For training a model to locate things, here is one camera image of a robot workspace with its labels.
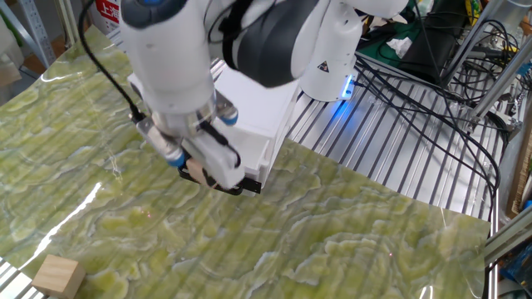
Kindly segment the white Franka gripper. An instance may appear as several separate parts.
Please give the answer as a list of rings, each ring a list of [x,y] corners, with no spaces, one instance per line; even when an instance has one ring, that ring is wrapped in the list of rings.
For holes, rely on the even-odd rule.
[[[218,111],[211,75],[190,88],[169,91],[135,74],[128,81],[149,111],[135,127],[169,165],[187,167],[193,179],[212,189],[231,189],[243,180],[239,152],[213,126]]]

